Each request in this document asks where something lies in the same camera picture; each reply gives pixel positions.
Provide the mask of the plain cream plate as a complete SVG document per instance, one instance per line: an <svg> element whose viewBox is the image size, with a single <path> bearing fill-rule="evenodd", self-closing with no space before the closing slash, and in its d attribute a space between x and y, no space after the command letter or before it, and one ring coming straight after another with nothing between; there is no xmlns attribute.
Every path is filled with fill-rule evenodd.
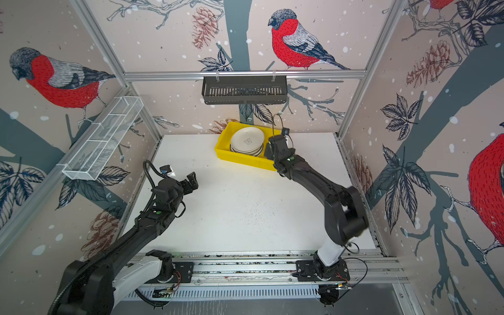
<svg viewBox="0 0 504 315"><path fill-rule="evenodd" d="M259 128L246 127L233 134L230 147L233 151L248 154L261 148L265 140L265 134Z"/></svg>

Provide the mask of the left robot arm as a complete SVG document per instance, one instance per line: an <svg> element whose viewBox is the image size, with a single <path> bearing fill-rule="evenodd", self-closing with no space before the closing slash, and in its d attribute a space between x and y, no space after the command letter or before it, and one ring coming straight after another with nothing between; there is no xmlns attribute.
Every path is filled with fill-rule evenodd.
<svg viewBox="0 0 504 315"><path fill-rule="evenodd" d="M199 187L194 172L183 181L162 179L135 219L133 228L110 248L86 261L74 261L63 272L48 314L110 314L119 301L113 281L136 254L160 236L176 218L183 197Z"/></svg>

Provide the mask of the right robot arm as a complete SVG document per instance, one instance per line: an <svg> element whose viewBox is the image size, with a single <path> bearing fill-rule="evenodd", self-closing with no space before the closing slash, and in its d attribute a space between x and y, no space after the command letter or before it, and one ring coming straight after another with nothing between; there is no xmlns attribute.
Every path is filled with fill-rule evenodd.
<svg viewBox="0 0 504 315"><path fill-rule="evenodd" d="M354 186L345 188L314 170L289 148L283 135L270 137L265 156L280 174L307 189L324 207L326 240L316 251L312 267L323 281L337 275L337 268L349 242L369 228L363 199Z"/></svg>

